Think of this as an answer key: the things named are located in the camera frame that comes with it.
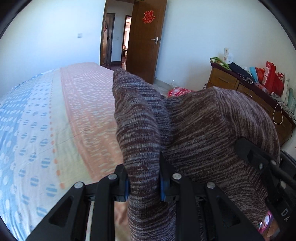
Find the right hand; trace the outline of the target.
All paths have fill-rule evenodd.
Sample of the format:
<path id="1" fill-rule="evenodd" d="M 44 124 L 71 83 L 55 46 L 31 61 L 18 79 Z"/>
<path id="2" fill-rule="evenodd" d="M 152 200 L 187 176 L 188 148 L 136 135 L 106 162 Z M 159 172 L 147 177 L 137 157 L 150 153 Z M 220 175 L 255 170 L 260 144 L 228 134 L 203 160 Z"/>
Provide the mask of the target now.
<path id="1" fill-rule="evenodd" d="M 272 213 L 268 211 L 264 219 L 258 225 L 257 230 L 263 236 L 265 241 L 270 241 L 277 236 L 280 228 Z"/>

